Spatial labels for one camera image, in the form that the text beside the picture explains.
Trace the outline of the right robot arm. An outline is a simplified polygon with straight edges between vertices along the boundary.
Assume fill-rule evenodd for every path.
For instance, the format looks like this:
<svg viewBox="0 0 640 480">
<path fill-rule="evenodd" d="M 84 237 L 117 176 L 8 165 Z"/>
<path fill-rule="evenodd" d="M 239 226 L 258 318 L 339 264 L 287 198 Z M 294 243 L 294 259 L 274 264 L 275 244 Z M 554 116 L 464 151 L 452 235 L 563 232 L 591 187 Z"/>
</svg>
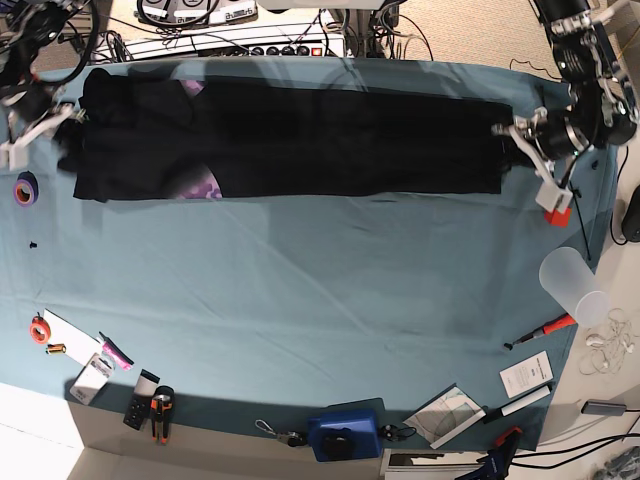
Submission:
<svg viewBox="0 0 640 480">
<path fill-rule="evenodd" d="M 90 29 L 79 61 L 65 77 L 40 78 L 32 64 L 40 51 L 57 41 L 74 17 L 88 14 Z M 64 123 L 80 122 L 83 114 L 57 96 L 83 72 L 96 47 L 100 12 L 94 1 L 17 1 L 5 15 L 8 31 L 1 35 L 1 108 L 7 114 L 7 139 L 1 143 L 1 166 L 22 170 L 29 163 L 29 145 Z"/>
</svg>

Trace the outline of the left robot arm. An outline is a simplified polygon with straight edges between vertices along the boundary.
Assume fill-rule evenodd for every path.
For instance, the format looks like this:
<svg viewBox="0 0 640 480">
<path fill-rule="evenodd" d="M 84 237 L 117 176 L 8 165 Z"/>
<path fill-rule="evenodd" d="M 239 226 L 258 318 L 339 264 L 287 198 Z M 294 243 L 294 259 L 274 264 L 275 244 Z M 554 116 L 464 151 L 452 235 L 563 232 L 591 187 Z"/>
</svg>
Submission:
<svg viewBox="0 0 640 480">
<path fill-rule="evenodd" d="M 622 146 L 639 126 L 631 80 L 611 46 L 605 24 L 626 1 L 592 13 L 587 1 L 533 1 L 570 103 L 564 109 L 539 107 L 530 118 L 515 116 L 492 133 L 510 137 L 533 163 L 542 184 L 536 203 L 563 213 L 573 193 L 569 182 L 578 160 L 594 148 Z"/>
</svg>

